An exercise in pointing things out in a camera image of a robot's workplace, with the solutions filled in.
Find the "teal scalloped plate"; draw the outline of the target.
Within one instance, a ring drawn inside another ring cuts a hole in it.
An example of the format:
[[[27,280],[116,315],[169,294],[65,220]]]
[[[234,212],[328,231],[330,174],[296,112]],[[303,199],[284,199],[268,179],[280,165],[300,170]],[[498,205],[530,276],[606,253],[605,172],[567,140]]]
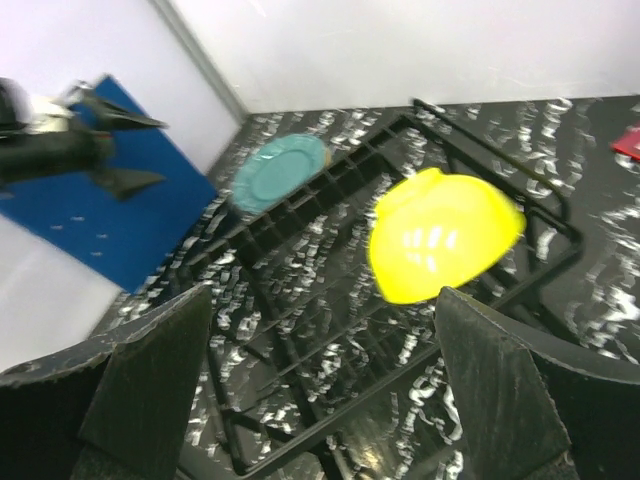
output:
[[[323,170],[325,143],[310,134],[267,142],[239,168],[231,183],[235,206],[259,214]]]

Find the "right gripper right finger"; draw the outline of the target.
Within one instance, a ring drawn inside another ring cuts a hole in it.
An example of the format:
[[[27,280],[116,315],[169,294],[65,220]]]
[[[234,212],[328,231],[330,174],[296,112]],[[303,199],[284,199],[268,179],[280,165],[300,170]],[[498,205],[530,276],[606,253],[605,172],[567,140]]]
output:
[[[435,326],[476,478],[638,478],[638,366],[452,288]]]

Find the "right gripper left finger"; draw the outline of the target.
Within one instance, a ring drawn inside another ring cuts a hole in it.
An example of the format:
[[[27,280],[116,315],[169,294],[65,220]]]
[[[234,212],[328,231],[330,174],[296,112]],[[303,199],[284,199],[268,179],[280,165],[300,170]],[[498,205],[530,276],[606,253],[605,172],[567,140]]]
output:
[[[3,371],[2,478],[173,478],[211,315],[211,292],[199,284],[127,324]]]

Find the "black wire dish rack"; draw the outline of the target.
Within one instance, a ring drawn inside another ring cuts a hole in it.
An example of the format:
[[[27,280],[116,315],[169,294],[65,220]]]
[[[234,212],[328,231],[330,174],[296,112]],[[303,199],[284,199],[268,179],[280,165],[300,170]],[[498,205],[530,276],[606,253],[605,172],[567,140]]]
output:
[[[265,478],[303,454],[338,478],[341,435],[403,384],[418,388],[440,349],[444,287],[573,334],[541,301],[574,265],[582,234],[556,202],[489,168],[494,147],[436,108],[412,110],[251,221],[188,260],[207,282],[207,350],[217,436],[233,473]]]

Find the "yellow bowl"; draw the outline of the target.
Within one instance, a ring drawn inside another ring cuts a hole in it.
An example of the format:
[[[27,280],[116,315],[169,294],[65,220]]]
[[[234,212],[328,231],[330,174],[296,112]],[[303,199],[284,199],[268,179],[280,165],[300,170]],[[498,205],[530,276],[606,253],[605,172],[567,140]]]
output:
[[[432,167],[380,197],[368,260],[391,304],[434,299],[494,266],[517,243],[526,218],[505,193],[478,177]]]

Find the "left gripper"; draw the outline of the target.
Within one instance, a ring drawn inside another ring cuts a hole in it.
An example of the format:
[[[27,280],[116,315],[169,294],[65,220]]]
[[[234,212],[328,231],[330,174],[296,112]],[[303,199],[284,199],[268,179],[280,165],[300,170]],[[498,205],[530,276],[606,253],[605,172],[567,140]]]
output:
[[[151,171],[111,168],[106,165],[111,136],[106,131],[164,129],[165,122],[128,110],[98,95],[86,82],[77,83],[70,95],[81,117],[63,119],[60,130],[36,132],[22,118],[13,81],[1,80],[1,186],[36,178],[84,172],[118,201],[161,183],[166,177]]]

